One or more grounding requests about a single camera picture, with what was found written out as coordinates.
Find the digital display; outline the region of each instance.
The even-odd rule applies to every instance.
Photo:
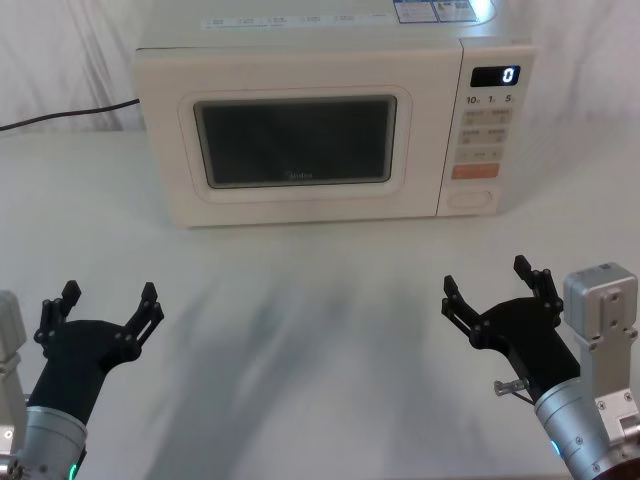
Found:
[[[379,183],[391,174],[392,96],[194,106],[212,188]]]
[[[477,67],[471,74],[472,87],[503,87],[518,83],[520,65]]]

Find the tabletop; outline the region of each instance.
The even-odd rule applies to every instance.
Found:
[[[507,361],[441,316],[442,279],[484,311],[529,294],[519,253],[559,289],[605,261],[640,273],[640,124],[528,125],[516,145],[496,216],[185,230],[144,133],[2,138],[0,287],[29,336],[69,279],[71,320],[126,322],[146,281],[166,315],[109,374],[78,478],[566,475],[532,408],[495,397]],[[44,358],[21,356],[28,392]]]

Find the white microwave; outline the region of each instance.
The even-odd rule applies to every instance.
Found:
[[[495,0],[158,0],[134,75],[178,225],[479,215],[534,54]]]

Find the robotic arm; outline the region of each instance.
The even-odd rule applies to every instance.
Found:
[[[42,304],[35,341],[47,364],[25,407],[16,366],[26,334],[17,299],[0,292],[0,480],[73,480],[86,455],[86,424],[107,374],[132,362],[164,318],[152,283],[126,325],[67,322],[75,281]]]
[[[571,475],[579,480],[640,478],[640,416],[629,388],[631,344],[638,332],[638,280],[609,263],[569,275],[565,301],[549,270],[531,270],[523,256],[514,270],[534,296],[510,300],[478,314],[451,276],[444,280],[442,313],[476,349],[507,357],[518,375],[496,381],[498,396],[526,390],[538,420]],[[576,332],[580,364],[555,328]]]

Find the metal bracket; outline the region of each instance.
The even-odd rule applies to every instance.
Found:
[[[499,380],[493,382],[493,390],[498,397],[503,395],[510,395],[512,393],[521,392],[529,388],[529,380],[526,378],[513,380],[512,382],[503,383]]]
[[[14,455],[24,443],[27,410],[16,367],[26,340],[18,299],[0,291],[0,455]]]
[[[610,445],[640,435],[640,416],[630,385],[631,345],[638,279],[607,263],[565,280],[565,321],[580,346],[580,382]]]

